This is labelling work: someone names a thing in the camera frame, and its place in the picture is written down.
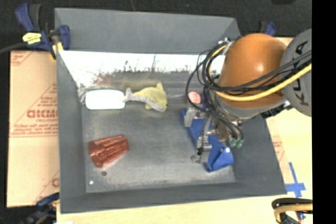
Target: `cardboard box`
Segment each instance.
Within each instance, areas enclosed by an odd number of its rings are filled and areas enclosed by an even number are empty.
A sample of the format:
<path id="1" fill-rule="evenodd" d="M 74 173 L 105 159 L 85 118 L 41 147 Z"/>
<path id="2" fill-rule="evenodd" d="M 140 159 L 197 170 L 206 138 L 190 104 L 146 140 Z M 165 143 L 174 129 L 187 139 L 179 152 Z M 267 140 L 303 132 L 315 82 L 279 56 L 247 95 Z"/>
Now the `cardboard box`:
<path id="1" fill-rule="evenodd" d="M 12 51 L 7 207 L 34 205 L 59 190 L 56 61 Z"/>

